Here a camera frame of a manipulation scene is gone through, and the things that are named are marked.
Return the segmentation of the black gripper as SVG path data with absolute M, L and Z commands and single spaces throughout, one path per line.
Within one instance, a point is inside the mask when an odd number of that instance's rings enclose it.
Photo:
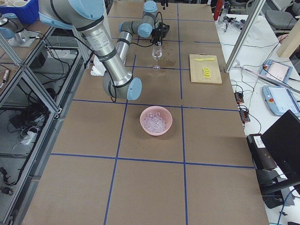
M 158 25 L 157 28 L 152 30 L 151 33 L 151 43 L 152 44 L 158 44 L 162 43 L 163 40 L 163 25 Z

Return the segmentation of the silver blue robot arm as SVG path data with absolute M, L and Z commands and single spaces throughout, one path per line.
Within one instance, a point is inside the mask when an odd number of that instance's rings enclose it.
M 147 1 L 143 6 L 143 15 L 140 20 L 123 22 L 119 26 L 119 38 L 116 50 L 123 62 L 126 61 L 127 52 L 134 35 L 141 38 L 151 37 L 152 45 L 163 43 L 163 38 L 168 33 L 169 27 L 158 18 L 158 7 L 154 1 Z
M 104 26 L 105 5 L 101 0 L 40 0 L 41 22 L 61 29 L 75 28 L 83 34 L 106 72 L 103 88 L 111 98 L 137 100 L 142 81 L 127 71 L 123 59 Z

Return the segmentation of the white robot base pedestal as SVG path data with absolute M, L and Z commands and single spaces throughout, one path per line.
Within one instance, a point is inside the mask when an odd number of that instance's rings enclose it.
M 104 67 L 103 63 L 99 61 L 97 56 L 95 56 L 90 74 L 92 76 L 103 76 L 105 71 L 106 68 Z

